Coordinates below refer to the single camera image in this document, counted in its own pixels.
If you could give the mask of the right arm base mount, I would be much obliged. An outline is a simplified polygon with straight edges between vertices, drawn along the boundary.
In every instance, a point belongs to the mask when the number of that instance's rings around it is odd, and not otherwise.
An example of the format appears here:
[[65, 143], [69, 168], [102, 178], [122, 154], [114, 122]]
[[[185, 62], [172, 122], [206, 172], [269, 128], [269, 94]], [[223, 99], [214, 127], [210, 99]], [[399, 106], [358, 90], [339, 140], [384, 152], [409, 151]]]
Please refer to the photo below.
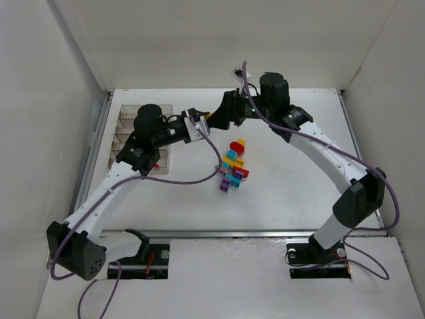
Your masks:
[[290, 266], [291, 279], [351, 279], [347, 262], [330, 265], [330, 262], [345, 259], [347, 253], [343, 243], [320, 252], [318, 255], [310, 249], [309, 243], [287, 243], [285, 262]]

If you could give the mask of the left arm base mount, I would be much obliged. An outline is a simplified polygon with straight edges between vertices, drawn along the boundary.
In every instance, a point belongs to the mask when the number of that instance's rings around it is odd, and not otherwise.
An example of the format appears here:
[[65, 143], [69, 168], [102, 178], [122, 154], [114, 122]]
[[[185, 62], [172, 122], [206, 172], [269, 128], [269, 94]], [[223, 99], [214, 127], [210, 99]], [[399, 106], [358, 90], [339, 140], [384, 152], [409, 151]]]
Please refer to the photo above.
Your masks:
[[126, 229], [125, 234], [138, 239], [138, 251], [118, 259], [121, 264], [121, 279], [159, 280], [168, 278], [170, 243], [151, 239], [135, 229]]

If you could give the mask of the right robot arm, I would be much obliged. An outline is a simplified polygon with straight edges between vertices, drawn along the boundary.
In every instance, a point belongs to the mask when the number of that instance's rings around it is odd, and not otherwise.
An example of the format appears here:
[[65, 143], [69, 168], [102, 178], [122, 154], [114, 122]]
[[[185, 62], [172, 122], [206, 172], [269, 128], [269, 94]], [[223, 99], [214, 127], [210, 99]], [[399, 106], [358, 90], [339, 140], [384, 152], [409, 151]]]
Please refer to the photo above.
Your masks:
[[322, 132], [313, 117], [290, 102], [289, 84], [279, 73], [266, 72], [260, 77], [260, 93], [251, 96], [248, 74], [235, 68], [232, 75], [239, 89], [224, 93], [218, 109], [207, 118], [210, 128], [228, 130], [246, 119], [262, 119], [274, 133], [304, 153], [334, 183], [341, 196], [332, 214], [308, 242], [288, 249], [293, 265], [325, 264], [338, 249], [338, 242], [382, 204], [384, 172], [370, 169], [351, 158]]

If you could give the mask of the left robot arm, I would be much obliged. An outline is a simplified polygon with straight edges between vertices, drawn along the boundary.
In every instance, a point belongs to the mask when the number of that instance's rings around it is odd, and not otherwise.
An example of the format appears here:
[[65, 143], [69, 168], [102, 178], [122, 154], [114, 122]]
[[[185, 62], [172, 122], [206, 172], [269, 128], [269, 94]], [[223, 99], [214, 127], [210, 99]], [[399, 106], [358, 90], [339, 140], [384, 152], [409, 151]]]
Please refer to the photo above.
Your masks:
[[62, 223], [52, 222], [46, 231], [55, 280], [55, 266], [60, 265], [84, 280], [93, 279], [104, 265], [131, 258], [142, 261], [148, 254], [149, 238], [134, 229], [116, 236], [101, 233], [128, 193], [159, 161], [159, 150], [176, 142], [200, 140], [210, 134], [205, 113], [194, 108], [166, 117], [160, 106], [146, 104], [139, 108], [133, 132], [116, 156], [100, 186]]

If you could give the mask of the small yellow lego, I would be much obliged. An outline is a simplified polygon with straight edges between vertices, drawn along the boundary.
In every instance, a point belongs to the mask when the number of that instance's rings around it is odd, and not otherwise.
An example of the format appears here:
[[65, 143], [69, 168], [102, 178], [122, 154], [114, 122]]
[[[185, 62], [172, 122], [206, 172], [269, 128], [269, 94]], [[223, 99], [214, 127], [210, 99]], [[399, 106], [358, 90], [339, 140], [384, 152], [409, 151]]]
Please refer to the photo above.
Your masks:
[[236, 168], [243, 168], [244, 167], [244, 160], [243, 159], [236, 159], [236, 161], [234, 162], [234, 167]]

